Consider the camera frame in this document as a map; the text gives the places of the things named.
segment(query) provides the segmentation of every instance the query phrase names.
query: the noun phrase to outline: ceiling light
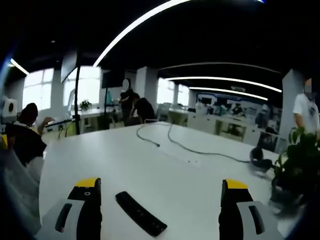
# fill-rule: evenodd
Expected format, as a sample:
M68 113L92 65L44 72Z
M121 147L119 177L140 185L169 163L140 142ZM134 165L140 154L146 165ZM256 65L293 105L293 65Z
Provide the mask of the ceiling light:
M252 84L256 86L260 86L266 89L271 89L273 91L282 93L282 90L264 85L262 83L254 82L254 81L247 81L247 80L241 80L241 79L235 79L235 78L228 78L228 77L216 77L216 76L182 76L182 77L169 77L166 78L166 80L172 81L172 80L188 80L188 79L209 79L209 80L225 80L225 81L232 81L232 82L238 82L238 83L244 83L244 84Z
M233 91L233 90L227 90L227 89L219 89L219 88L209 88L209 87L189 87L190 90L204 90L204 91L216 91L216 92L225 92L225 93L231 93L231 94L239 94L239 95L245 95L257 99L262 99L265 101L268 101L268 98L263 97L263 96L258 96L246 92L241 92L241 91Z
M21 72L23 72L26 75L29 75L29 72L27 70L25 70L22 66L20 66L13 58L10 59L10 62L16 67L18 68Z
M136 19L134 22L132 22L129 26L127 26L118 36L115 37L115 39L112 40L112 42L105 48L105 50L101 53L101 55L97 58L95 63L93 64L94 67L98 66L98 64L101 62L101 60L107 55L107 53L122 39L130 33L133 29L135 29L137 26L142 24L144 21L148 20L152 16L161 13L162 11L169 9L171 7L174 7L178 4L182 4L185 2L188 2L190 0L170 0L167 1L154 9L148 11L138 19Z

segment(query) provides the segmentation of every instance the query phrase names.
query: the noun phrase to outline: black cable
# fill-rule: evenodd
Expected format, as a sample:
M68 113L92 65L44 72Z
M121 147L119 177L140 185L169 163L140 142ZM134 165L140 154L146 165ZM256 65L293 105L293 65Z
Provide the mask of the black cable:
M169 126L168 124L163 124L163 123L149 123L149 124ZM224 155L224 154L217 153L217 152L201 152L201 151L195 151L195 150L192 150L192 149L190 149L190 148L187 148L187 147L183 146L181 143L179 143L179 142L177 142L177 141L175 141L175 140L173 140L173 139L171 138L170 132L171 132L171 129L172 129L173 125L174 125L173 123L170 125L170 128L169 128L168 133L167 133L167 137L168 137L168 139L170 140L170 142L179 145L179 146L180 146L181 148L183 148L184 150L187 150L187 151L189 151L189 152L196 153L196 154L201 154L201 155L216 155L216 156L221 156L221 157L225 157L225 158L229 158L229 159L235 160L235 161L240 162L240 163L249 163L249 162L250 162L250 161L245 161L245 160L239 160L239 159L236 159L236 158L234 158L234 157L232 157L232 156ZM148 124L142 125L141 127L139 127L139 128L136 130L136 135L137 135L137 137L140 138L140 139L142 139L142 140L144 140L144 141L150 142L150 143L156 145L157 147L160 147L160 144L159 144L159 143L156 143L156 142L154 142L154 141L152 141L152 140L150 140L150 139L144 138L144 137L142 137L142 136L139 135L139 130L141 130L142 128L144 128L144 127L146 127L146 126L148 126Z

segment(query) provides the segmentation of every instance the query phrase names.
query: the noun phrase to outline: man sitting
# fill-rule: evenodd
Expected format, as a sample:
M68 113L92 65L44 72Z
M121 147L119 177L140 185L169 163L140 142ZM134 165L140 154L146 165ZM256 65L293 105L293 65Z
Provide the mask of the man sitting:
M136 110L138 117L131 117L128 119L124 125L134 126L139 124L144 124L147 119L155 119L155 111L150 102L144 97L140 98L138 93L132 94L133 111Z

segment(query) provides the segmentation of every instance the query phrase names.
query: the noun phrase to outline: black shirt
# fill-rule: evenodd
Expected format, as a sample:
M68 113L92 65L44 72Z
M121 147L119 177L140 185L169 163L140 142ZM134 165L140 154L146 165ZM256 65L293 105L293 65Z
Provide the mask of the black shirt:
M146 119L155 119L155 111L150 102L147 99L140 98L134 105L136 113L143 121Z
M122 94L121 99L126 99L127 97L129 97L128 100L124 101L121 104L122 109L132 109L132 95L133 94L134 94L134 91L132 90L132 88L129 88L127 91L125 91Z

